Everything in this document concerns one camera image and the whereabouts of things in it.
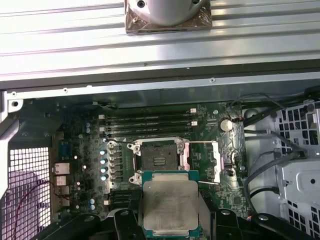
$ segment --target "green circuit board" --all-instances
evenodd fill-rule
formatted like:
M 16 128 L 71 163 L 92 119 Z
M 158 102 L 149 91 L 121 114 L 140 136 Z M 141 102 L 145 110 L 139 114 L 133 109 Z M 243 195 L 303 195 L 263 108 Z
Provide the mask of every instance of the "green circuit board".
M 199 187 L 209 190 L 220 208 L 231 209 L 246 218 L 250 213 L 243 196 L 243 181 L 248 174 L 243 125 L 241 121 L 234 121 L 231 131 L 225 132 L 220 128 L 222 120 L 240 115 L 239 106 L 228 109 L 227 103 L 69 113 L 61 127 L 64 139 L 59 143 L 59 159 L 70 163 L 71 213 L 94 213 L 104 219 L 113 208 L 124 207 L 127 202 L 123 199 L 140 189 L 129 181 L 135 174 L 135 166 L 134 153 L 128 144 L 115 144 L 117 151 L 113 152 L 121 159 L 121 174 L 113 181 L 111 177 L 107 181 L 101 179 L 108 172 L 101 172 L 101 160 L 105 157 L 100 152 L 110 150 L 109 141 L 104 139 L 130 143 L 138 139 L 180 137 L 199 142 L 190 144 L 188 163 L 191 170 L 198 170 L 202 182 L 214 181 L 217 164 L 213 145 L 205 141 L 218 142 L 218 151 L 225 166 L 220 174 L 220 184 L 199 183 Z M 110 197 L 113 197 L 114 205 L 110 204 Z M 94 199 L 94 209 L 90 199 Z

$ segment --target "cpu processor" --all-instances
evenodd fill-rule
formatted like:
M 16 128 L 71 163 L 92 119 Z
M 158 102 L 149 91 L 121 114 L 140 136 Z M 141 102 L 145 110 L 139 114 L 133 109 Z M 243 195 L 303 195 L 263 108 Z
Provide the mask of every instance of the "cpu processor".
M 142 222 L 147 238 L 198 237 L 198 171 L 144 171 Z

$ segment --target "motherboard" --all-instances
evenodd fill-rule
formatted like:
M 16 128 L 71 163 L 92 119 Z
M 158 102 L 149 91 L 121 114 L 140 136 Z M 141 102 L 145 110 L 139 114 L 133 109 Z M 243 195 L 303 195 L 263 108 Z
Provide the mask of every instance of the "motherboard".
M 241 108 L 201 103 L 66 113 L 54 163 L 57 213 L 105 219 L 127 208 L 143 174 L 196 171 L 199 189 L 219 208 L 250 214 L 243 196 L 248 175 Z

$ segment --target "red wire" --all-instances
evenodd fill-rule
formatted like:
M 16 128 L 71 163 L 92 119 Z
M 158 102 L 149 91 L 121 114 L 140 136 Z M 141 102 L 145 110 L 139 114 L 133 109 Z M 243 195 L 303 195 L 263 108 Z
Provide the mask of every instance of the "red wire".
M 18 207 L 17 207 L 17 209 L 16 209 L 16 211 L 15 211 L 15 215 L 14 215 L 14 227 L 13 227 L 13 233 L 12 233 L 12 237 L 11 237 L 12 240 L 16 240 L 16 234 L 17 234 L 17 231 L 16 231 L 16 230 L 17 230 L 17 224 L 18 224 L 18 215 L 19 215 L 19 211 L 20 211 L 20 208 L 21 208 L 21 206 L 22 206 L 22 203 L 24 202 L 25 198 L 26 198 L 27 196 L 29 196 L 29 194 L 31 194 L 37 187 L 39 187 L 39 186 L 41 186 L 41 185 L 44 185 L 44 184 L 51 184 L 51 185 L 53 186 L 53 194 L 56 195 L 57 197 L 59 197 L 59 198 L 64 198 L 64 199 L 66 199 L 66 200 L 69 200 L 69 198 L 66 198 L 66 197 L 63 197 L 63 196 L 61 196 L 61 195 L 56 194 L 56 192 L 55 192 L 55 185 L 54 185 L 52 182 L 50 182 L 50 181 L 44 181 L 44 182 L 39 183 L 39 184 L 35 185 L 34 187 L 32 187 L 32 188 L 30 189 L 30 191 L 28 191 L 25 195 L 23 195 L 23 197 L 21 198 L 21 200 L 20 200 L 20 202 L 19 202 L 19 205 L 18 205 Z

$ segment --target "perforated metal panel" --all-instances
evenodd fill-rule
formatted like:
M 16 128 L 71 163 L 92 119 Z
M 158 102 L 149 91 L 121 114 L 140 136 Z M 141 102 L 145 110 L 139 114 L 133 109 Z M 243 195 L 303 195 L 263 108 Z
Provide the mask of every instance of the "perforated metal panel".
M 29 240 L 51 221 L 50 184 L 39 185 L 49 181 L 49 149 L 12 149 L 9 154 L 8 189 L 2 199 L 2 239 L 14 239 L 16 222 L 15 239 Z
M 314 102 L 289 107 L 280 111 L 277 125 L 281 136 L 309 150 L 311 157 L 320 156 L 319 149 L 319 110 Z M 282 153 L 290 148 L 282 143 Z
M 287 201 L 281 216 L 297 229 L 320 240 L 320 206 Z

